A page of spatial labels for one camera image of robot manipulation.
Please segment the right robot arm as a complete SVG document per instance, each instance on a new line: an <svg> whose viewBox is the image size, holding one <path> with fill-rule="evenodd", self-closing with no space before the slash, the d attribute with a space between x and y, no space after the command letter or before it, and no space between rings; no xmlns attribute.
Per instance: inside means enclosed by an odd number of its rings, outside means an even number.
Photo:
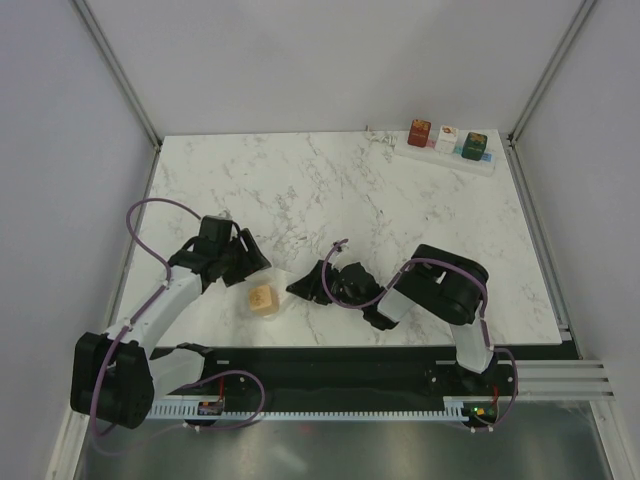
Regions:
<svg viewBox="0 0 640 480"><path fill-rule="evenodd" d="M382 286L359 262L342 267L331 263L346 244L346 240L336 242L323 260L286 291L318 305L357 310L380 331L394 329L420 307L450 326L460 386L477 394L493 383L494 352L485 321L489 273L481 264L421 244Z"/></svg>

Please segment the white cube socket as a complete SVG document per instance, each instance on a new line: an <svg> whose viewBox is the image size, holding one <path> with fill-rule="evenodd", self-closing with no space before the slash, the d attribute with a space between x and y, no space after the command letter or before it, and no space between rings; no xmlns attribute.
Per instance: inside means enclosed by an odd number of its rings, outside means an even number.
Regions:
<svg viewBox="0 0 640 480"><path fill-rule="evenodd" d="M275 267L249 276L246 297L250 314L268 320L283 314L293 299L287 287L295 279L291 272Z"/></svg>

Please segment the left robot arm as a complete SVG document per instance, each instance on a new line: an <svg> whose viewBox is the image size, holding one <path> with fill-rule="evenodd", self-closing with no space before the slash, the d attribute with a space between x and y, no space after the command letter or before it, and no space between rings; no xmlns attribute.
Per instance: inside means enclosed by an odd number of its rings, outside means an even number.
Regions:
<svg viewBox="0 0 640 480"><path fill-rule="evenodd" d="M219 369L202 348L185 344L153 352L182 312L217 281L231 287L270 268L248 229L231 219L205 216L199 232L168 260L168 277L136 310L102 334L86 333L75 345L70 406L110 424L138 427L153 403L189 385L208 393Z"/></svg>

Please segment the beige cube plug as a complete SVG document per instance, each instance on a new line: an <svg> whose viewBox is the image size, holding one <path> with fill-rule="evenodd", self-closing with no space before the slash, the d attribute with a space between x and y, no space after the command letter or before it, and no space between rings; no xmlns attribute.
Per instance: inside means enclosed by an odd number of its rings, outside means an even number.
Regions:
<svg viewBox="0 0 640 480"><path fill-rule="evenodd" d="M266 317L279 311L277 292L268 284L251 288L248 302L250 311L257 316Z"/></svg>

